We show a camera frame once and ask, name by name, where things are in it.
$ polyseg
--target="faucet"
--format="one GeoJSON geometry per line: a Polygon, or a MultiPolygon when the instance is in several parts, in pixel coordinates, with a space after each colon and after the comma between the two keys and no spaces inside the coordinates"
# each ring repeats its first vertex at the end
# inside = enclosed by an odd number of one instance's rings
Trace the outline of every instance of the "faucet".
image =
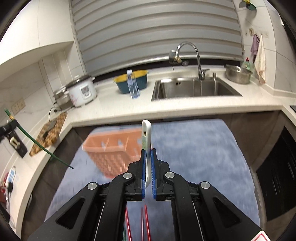
{"type": "Polygon", "coordinates": [[[200,67],[200,53],[198,52],[198,49],[196,48],[196,46],[191,42],[188,42],[188,41],[182,42],[178,45],[176,51],[175,50],[170,51],[170,53],[168,55],[168,60],[169,60],[170,64],[182,63],[182,60],[179,57],[179,52],[180,52],[180,48],[183,45],[190,45],[191,47],[194,48],[194,50],[196,52],[196,57],[197,57],[198,78],[199,78],[199,80],[204,80],[205,79],[205,72],[209,69],[201,69],[201,67],[200,67]]]}

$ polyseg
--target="dish soap bottle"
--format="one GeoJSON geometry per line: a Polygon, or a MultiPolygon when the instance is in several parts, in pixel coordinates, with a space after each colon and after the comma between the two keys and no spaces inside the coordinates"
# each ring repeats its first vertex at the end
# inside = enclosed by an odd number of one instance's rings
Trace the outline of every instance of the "dish soap bottle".
{"type": "Polygon", "coordinates": [[[137,81],[134,78],[131,69],[127,70],[126,74],[127,74],[126,81],[128,82],[128,89],[130,91],[131,98],[136,99],[136,98],[140,97],[140,92],[139,92],[139,88],[137,85],[137,81]]]}
{"type": "Polygon", "coordinates": [[[254,64],[249,61],[248,57],[246,58],[246,61],[244,62],[244,67],[251,72],[253,72],[253,70],[254,70],[254,64]]]}

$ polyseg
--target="kitchen counter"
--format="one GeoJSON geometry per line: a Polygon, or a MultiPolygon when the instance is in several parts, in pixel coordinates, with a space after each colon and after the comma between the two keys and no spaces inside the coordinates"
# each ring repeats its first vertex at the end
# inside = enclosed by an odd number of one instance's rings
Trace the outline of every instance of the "kitchen counter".
{"type": "MultiPolygon", "coordinates": [[[[169,67],[150,70],[147,88],[140,91],[140,98],[131,99],[129,94],[120,94],[113,79],[104,80],[96,84],[98,97],[81,108],[68,111],[68,116],[61,130],[58,142],[49,147],[54,152],[59,143],[73,127],[111,124],[118,122],[141,121],[143,119],[164,119],[173,117],[200,116],[239,112],[258,112],[282,110],[296,125],[296,113],[289,107],[295,104],[295,98],[272,96],[255,82],[248,85],[236,84],[225,77],[224,68],[211,68],[206,76],[212,72],[225,81],[242,96],[213,96],[180,99],[163,99],[151,101],[156,80],[169,78],[173,72],[187,77],[197,76],[197,68],[169,67]]],[[[37,137],[42,126],[47,122],[45,116],[30,134],[37,137]]],[[[25,143],[28,150],[33,143],[25,143]]],[[[20,237],[22,221],[31,192],[48,162],[50,156],[44,151],[30,157],[29,154],[21,159],[16,154],[10,159],[9,165],[16,166],[14,189],[11,195],[10,215],[15,225],[15,232],[20,237]]]]}

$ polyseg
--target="window blind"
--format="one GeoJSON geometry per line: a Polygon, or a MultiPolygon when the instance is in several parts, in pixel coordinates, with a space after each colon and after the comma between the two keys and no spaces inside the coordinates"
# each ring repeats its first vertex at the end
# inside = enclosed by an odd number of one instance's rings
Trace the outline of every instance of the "window blind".
{"type": "MultiPolygon", "coordinates": [[[[72,0],[86,70],[97,76],[163,61],[182,41],[201,58],[242,60],[242,38],[231,0],[72,0]]],[[[181,57],[196,58],[184,46],[181,57]]]]}

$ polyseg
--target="stainless steel sink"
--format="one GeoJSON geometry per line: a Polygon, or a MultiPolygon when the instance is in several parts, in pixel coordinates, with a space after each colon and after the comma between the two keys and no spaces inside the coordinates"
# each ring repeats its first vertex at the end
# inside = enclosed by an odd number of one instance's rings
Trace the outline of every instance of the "stainless steel sink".
{"type": "Polygon", "coordinates": [[[203,97],[203,96],[240,96],[235,89],[219,78],[214,80],[206,77],[199,81],[198,78],[172,78],[157,80],[154,86],[152,100],[203,97]]]}

